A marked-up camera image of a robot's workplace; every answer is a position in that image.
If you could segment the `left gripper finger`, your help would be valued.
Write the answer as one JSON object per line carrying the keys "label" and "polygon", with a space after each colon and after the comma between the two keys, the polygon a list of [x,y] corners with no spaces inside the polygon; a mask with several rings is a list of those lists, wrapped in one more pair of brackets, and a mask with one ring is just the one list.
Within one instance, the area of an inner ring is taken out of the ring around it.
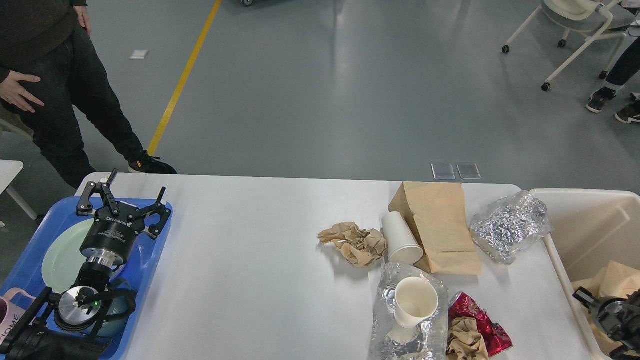
{"label": "left gripper finger", "polygon": [[[162,234],[172,214],[172,210],[163,203],[165,192],[166,187],[162,187],[154,203],[146,207],[135,208],[132,211],[130,214],[130,228],[136,235],[145,234],[150,239],[156,240]],[[146,219],[155,215],[158,215],[156,222],[147,225]]]}
{"label": "left gripper finger", "polygon": [[103,208],[107,208],[112,216],[117,218],[121,215],[121,210],[118,202],[115,200],[114,194],[111,191],[111,184],[116,178],[117,174],[117,170],[113,170],[107,180],[101,180],[98,182],[87,182],[77,203],[77,216],[82,217],[98,214],[98,208],[95,208],[90,202],[90,198],[94,194],[98,194],[100,196]]}

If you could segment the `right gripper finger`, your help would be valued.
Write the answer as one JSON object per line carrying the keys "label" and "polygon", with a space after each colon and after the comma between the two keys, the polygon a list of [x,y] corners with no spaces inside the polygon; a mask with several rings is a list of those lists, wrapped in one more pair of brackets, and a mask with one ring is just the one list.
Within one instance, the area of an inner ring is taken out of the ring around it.
{"label": "right gripper finger", "polygon": [[584,287],[578,287],[578,289],[573,293],[573,298],[590,313],[598,313],[601,308],[601,299],[594,296],[592,292],[588,291]]}
{"label": "right gripper finger", "polygon": [[611,360],[639,360],[640,341],[620,341],[619,346],[609,353]]}

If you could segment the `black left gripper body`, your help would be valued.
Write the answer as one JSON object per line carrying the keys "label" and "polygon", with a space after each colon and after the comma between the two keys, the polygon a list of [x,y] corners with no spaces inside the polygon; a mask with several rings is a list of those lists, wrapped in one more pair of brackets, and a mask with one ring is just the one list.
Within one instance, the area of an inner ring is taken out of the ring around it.
{"label": "black left gripper body", "polygon": [[135,241],[144,228],[144,219],[126,222],[111,216],[98,218],[80,246],[80,253],[87,259],[110,253],[115,264],[126,264]]}

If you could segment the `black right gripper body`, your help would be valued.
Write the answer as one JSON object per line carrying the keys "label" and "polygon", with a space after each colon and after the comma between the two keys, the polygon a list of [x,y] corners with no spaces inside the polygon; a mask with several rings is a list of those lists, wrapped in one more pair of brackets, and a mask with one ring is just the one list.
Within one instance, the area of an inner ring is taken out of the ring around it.
{"label": "black right gripper body", "polygon": [[640,293],[624,298],[604,297],[598,300],[595,324],[612,341],[624,346],[640,342]]}

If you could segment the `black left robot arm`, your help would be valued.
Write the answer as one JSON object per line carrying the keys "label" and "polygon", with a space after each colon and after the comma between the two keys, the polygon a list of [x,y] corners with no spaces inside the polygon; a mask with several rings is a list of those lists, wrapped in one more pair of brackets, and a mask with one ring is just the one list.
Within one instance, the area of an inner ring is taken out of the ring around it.
{"label": "black left robot arm", "polygon": [[3,360],[121,360],[169,234],[163,200],[117,198],[89,181],[41,225],[1,287]]}

